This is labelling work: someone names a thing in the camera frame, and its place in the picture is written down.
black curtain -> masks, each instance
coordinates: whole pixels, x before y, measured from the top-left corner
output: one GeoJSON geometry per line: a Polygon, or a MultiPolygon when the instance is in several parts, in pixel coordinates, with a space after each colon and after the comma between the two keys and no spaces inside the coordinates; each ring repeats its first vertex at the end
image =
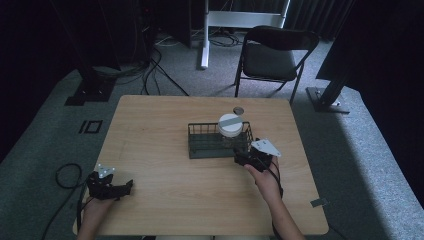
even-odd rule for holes
{"type": "Polygon", "coordinates": [[[317,75],[361,93],[422,206],[423,31],[423,1],[357,0],[317,75]]]}

wooden table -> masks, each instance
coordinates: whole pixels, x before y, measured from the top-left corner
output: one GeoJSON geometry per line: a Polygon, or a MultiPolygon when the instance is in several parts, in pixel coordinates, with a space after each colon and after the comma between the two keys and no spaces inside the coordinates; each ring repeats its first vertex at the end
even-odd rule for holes
{"type": "Polygon", "coordinates": [[[253,178],[233,158],[189,159],[188,123],[217,122],[244,109],[255,138],[279,159],[284,202],[304,234],[328,231],[288,101],[261,98],[123,96],[98,163],[115,167],[114,185],[134,180],[100,235],[273,235],[253,178]]]}

